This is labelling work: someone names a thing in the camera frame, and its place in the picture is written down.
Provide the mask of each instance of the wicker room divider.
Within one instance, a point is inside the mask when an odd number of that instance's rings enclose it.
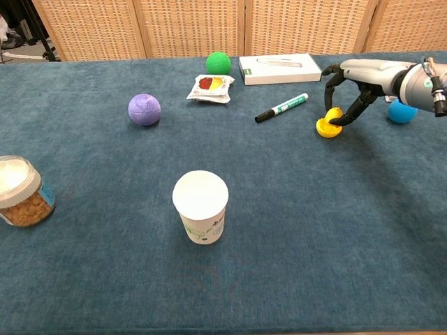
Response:
[[[61,60],[146,58],[133,0],[33,0]]]
[[[134,0],[146,55],[244,54],[244,0]]]
[[[32,1],[69,61],[447,50],[440,0]]]
[[[447,50],[447,0],[379,2],[363,52]]]
[[[377,0],[246,3],[245,54],[339,54],[361,51]]]

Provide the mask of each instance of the marker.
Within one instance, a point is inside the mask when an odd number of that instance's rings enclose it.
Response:
[[[254,118],[254,121],[260,124],[261,122],[271,119],[272,117],[281,114],[282,112],[285,112],[291,109],[292,107],[305,103],[308,98],[309,95],[307,93],[300,94],[299,96],[287,100],[285,103],[281,103],[278,106],[274,106],[273,108],[270,108],[267,112],[258,115],[257,117]]]

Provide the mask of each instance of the white box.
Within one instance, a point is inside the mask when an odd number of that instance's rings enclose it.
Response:
[[[239,67],[246,85],[321,80],[321,69],[309,54],[243,56]]]

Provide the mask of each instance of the floor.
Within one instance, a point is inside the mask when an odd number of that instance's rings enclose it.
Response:
[[[51,40],[47,40],[50,47],[53,46]],[[5,65],[17,64],[17,63],[29,63],[35,61],[48,61],[43,58],[43,53],[45,48],[42,42],[38,41],[35,45],[24,44],[21,47],[16,47],[15,49],[2,50],[3,61]]]

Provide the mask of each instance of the food wrapper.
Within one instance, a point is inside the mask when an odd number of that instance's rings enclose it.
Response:
[[[186,99],[227,103],[228,89],[235,79],[229,75],[198,75],[193,89]]]

